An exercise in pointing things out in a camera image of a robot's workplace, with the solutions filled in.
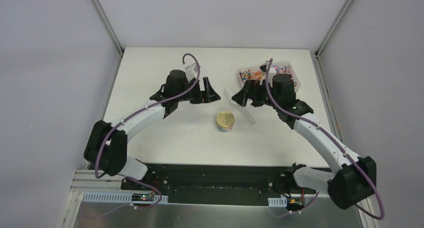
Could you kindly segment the clear plastic scoop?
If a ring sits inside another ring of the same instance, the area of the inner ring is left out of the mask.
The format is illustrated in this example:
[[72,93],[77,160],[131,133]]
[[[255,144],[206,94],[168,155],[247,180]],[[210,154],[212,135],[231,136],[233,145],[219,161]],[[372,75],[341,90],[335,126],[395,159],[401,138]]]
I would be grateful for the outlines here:
[[243,117],[249,122],[250,126],[253,127],[256,124],[256,121],[253,116],[248,112],[245,107],[240,106],[238,103],[232,100],[232,96],[235,94],[235,90],[227,87],[223,90],[223,92],[230,105],[235,110],[239,111],[243,115]]

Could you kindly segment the clear plastic round jar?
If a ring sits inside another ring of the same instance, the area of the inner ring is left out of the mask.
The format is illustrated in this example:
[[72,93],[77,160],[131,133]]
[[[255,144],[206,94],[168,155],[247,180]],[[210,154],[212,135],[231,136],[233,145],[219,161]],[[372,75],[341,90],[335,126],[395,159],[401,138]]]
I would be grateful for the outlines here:
[[220,132],[226,133],[226,132],[230,132],[233,129],[234,123],[230,125],[226,125],[226,124],[222,125],[222,124],[216,123],[216,127]]

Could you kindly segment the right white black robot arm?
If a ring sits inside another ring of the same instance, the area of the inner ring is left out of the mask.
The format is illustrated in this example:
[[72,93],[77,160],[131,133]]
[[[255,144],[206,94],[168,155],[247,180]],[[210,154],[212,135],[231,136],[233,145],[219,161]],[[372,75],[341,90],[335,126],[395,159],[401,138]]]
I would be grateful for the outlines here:
[[254,107],[271,106],[283,122],[315,148],[331,169],[324,172],[307,166],[295,167],[292,175],[285,177],[284,188],[290,193],[296,193],[303,187],[326,193],[343,210],[372,195],[381,202],[376,162],[371,157],[360,157],[329,133],[314,111],[296,98],[294,88],[288,74],[276,74],[272,81],[246,81],[231,98],[242,107],[249,99]]

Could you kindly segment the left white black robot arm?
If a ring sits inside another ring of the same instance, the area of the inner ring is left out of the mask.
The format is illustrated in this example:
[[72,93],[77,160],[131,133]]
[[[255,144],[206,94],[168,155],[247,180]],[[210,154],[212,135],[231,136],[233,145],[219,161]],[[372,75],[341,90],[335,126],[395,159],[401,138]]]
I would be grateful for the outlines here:
[[128,142],[149,125],[174,112],[180,102],[202,104],[221,99],[207,77],[203,77],[204,90],[201,90],[195,74],[190,70],[172,70],[165,84],[138,111],[114,122],[97,121],[83,157],[98,171],[109,176],[133,178],[134,185],[140,190],[149,189],[153,178],[143,162],[128,156]]

